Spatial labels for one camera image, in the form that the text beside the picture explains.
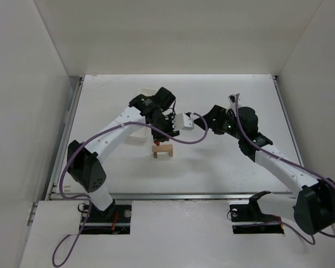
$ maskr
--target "purple cable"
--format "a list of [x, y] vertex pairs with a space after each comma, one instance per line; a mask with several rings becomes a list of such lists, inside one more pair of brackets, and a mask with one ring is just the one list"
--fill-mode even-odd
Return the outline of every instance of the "purple cable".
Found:
[[139, 126], [144, 126], [144, 127], [151, 128], [152, 130], [154, 130], [154, 131], [156, 131], [156, 132], [158, 132], [158, 133], [164, 135], [165, 137], [167, 137], [167, 138], [169, 138], [169, 139], [171, 139], [171, 140], [173, 140], [173, 141], [176, 141], [176, 142], [178, 142], [178, 143], [188, 144], [188, 145], [199, 143], [199, 142], [203, 141], [203, 140], [206, 138], [207, 133], [208, 133], [208, 125], [207, 125], [207, 122], [206, 122], [205, 118], [203, 118], [201, 115], [199, 115], [198, 113], [193, 113], [193, 114], [196, 115], [196, 116], [198, 116], [198, 117], [200, 117], [201, 120], [202, 120], [202, 122], [203, 122], [204, 125], [205, 125], [205, 133], [204, 133], [204, 135], [202, 136], [202, 138], [198, 139], [197, 141], [182, 141], [182, 140], [179, 140], [179, 139], [177, 139], [177, 138], [171, 137], [169, 134], [165, 133], [164, 131], [161, 131], [160, 129], [158, 129], [158, 128], [156, 128], [156, 127], [153, 127], [153, 126], [150, 126], [150, 125], [148, 125], [148, 124], [141, 123], [141, 122], [127, 122], [127, 123], [124, 123], [124, 124], [122, 124], [122, 125], [118, 125], [118, 126], [115, 126], [115, 127], [111, 127], [111, 128], [109, 128], [109, 129], [107, 129], [107, 130], [104, 130], [104, 131], [102, 131], [102, 132], [100, 132], [100, 133], [98, 133], [98, 134], [95, 134], [93, 137], [87, 139], [86, 141], [82, 142], [82, 144], [78, 147], [78, 149], [71, 155], [71, 158], [67, 161], [67, 164], [66, 164], [65, 167], [63, 168], [63, 171], [62, 171], [62, 174], [61, 174], [61, 176], [60, 176], [60, 180], [59, 180], [59, 190], [60, 190], [60, 194], [61, 194], [61, 196], [62, 196], [63, 199], [67, 199], [67, 200], [73, 200], [73, 199], [78, 199], [78, 198], [84, 198], [84, 199], [87, 199], [87, 200], [89, 201], [89, 207], [88, 207], [87, 215], [85, 216], [85, 218], [84, 218], [84, 220], [83, 220], [82, 226], [81, 226], [81, 228], [80, 228], [79, 231], [78, 231], [78, 234], [77, 234], [77, 236], [76, 236], [76, 238], [75, 238], [75, 240], [74, 240], [74, 242], [73, 242], [73, 244], [72, 244], [72, 246], [71, 246], [71, 249], [69, 250], [69, 252], [68, 252], [66, 258], [65, 258], [65, 259], [63, 260], [63, 262], [60, 263], [60, 264], [56, 264], [56, 262], [55, 262], [55, 256], [56, 256], [57, 250], [59, 249], [60, 245], [61, 245], [61, 244], [62, 244], [68, 237], [72, 236], [73, 234], [68, 234], [68, 235], [66, 235], [66, 236], [59, 242], [59, 244], [56, 246], [56, 248], [55, 248], [55, 250], [54, 250], [54, 253], [53, 253], [53, 255], [52, 255], [52, 264], [53, 264], [53, 266], [54, 266], [55, 268], [61, 267], [61, 266], [63, 266], [63, 265], [67, 262], [69, 256], [71, 255], [71, 253], [72, 253], [72, 251], [73, 251], [74, 246], [75, 246], [76, 243], [77, 243], [77, 240], [78, 240], [79, 236], [81, 235], [81, 233], [82, 233], [82, 231], [83, 231], [84, 225], [85, 225], [85, 223], [86, 223], [87, 220], [88, 220], [89, 213], [90, 213], [90, 211], [92, 210], [92, 202], [90, 201], [90, 198], [89, 198], [88, 195], [86, 195], [86, 194], [78, 194], [78, 195], [74, 195], [73, 197], [68, 197], [67, 195], [65, 195], [64, 190], [63, 190], [63, 179], [64, 179], [64, 176], [65, 176], [65, 174], [68, 172], [68, 168], [69, 168], [69, 166], [72, 164], [73, 160], [74, 160], [75, 157], [78, 155], [78, 153], [81, 152], [81, 150], [82, 150], [83, 148], [85, 148], [86, 145], [87, 145], [88, 143], [90, 143], [91, 141], [95, 140], [96, 138], [98, 138], [98, 137], [100, 137], [100, 136], [102, 136], [102, 135], [104, 135], [104, 134], [106, 134], [106, 133], [109, 133], [109, 132], [111, 132], [111, 131], [117, 130], [117, 129], [123, 127], [123, 126], [128, 126], [128, 125], [139, 125]]
[[312, 241], [310, 242], [309, 240], [307, 240], [300, 232], [298, 232], [298, 230], [296, 230], [293, 226], [291, 226], [290, 224], [286, 223], [286, 222], [282, 222], [282, 221], [272, 221], [272, 222], [264, 222], [264, 223], [255, 223], [255, 224], [247, 224], [247, 225], [243, 225], [244, 227], [258, 227], [258, 226], [267, 226], [267, 225], [274, 225], [274, 224], [283, 224], [285, 226], [288, 226], [290, 229], [292, 229], [300, 238], [302, 238], [306, 243], [310, 244], [310, 245], [315, 245], [315, 238], [314, 236], [312, 237]]
[[[243, 130], [243, 127], [242, 127], [242, 124], [241, 124], [241, 121], [240, 121], [240, 118], [239, 118], [239, 115], [238, 115], [238, 98], [240, 97], [240, 94], [236, 94], [236, 117], [237, 117], [237, 124], [238, 124], [238, 128], [240, 129], [243, 137], [257, 150], [259, 151], [262, 151], [262, 152], [265, 152], [266, 154], [272, 156], [273, 158], [276, 158], [276, 159], [279, 159], [280, 161], [284, 162], [284, 163], [287, 163], [291, 166], [295, 166], [296, 168], [298, 169], [302, 169], [312, 175], [314, 175], [315, 177], [318, 177], [320, 178], [320, 180], [322, 180], [323, 182], [327, 183], [334, 191], [335, 191], [335, 185], [329, 181], [326, 177], [324, 177], [323, 175], [321, 174], [318, 174], [316, 173], [315, 171], [311, 170], [311, 169], [308, 169], [307, 167], [303, 167], [301, 165], [298, 165], [294, 162], [291, 162], [287, 159], [284, 159], [284, 158], [279, 158], [277, 155], [275, 154], [272, 154], [271, 152], [268, 152], [266, 150], [264, 150], [263, 148], [257, 146], [256, 144], [254, 144], [254, 142], [251, 141], [251, 139], [248, 138], [248, 136], [246, 135], [245, 131]], [[328, 237], [332, 237], [332, 238], [335, 238], [335, 234], [328, 234], [328, 233], [325, 233], [325, 232], [322, 232], [320, 231], [319, 233], [325, 235], [325, 236], [328, 236]]]

